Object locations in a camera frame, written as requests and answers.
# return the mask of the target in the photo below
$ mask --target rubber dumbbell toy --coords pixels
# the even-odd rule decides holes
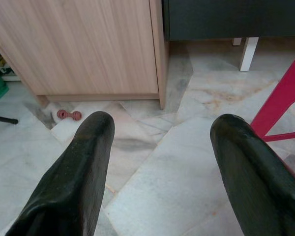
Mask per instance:
[[[57,112],[57,117],[59,117],[60,119],[65,119],[67,117],[71,117],[73,120],[80,120],[82,118],[82,114],[81,114],[81,112],[69,113],[65,110],[59,110]]]

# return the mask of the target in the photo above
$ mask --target black metal rod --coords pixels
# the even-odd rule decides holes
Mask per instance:
[[[9,119],[5,117],[0,117],[1,122],[11,123],[11,124],[17,124],[19,121],[17,119]]]

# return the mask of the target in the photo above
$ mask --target marble floor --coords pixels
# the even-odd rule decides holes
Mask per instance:
[[[96,236],[242,236],[209,139],[221,114],[251,122],[295,59],[295,38],[260,39],[249,72],[231,40],[172,43],[167,104],[158,101],[51,103],[41,109],[20,82],[0,100],[0,236],[82,121],[58,109],[115,120]],[[295,104],[271,133],[295,131]],[[269,143],[295,170],[295,139]]]

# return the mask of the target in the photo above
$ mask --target wooden cabinet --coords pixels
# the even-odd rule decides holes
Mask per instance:
[[[160,1],[0,0],[0,52],[40,99],[164,97]]]

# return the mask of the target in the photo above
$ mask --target pink plastic stool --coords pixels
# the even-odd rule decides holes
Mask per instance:
[[[261,107],[251,127],[266,142],[295,138],[295,132],[266,135],[293,103],[295,103],[295,61]]]

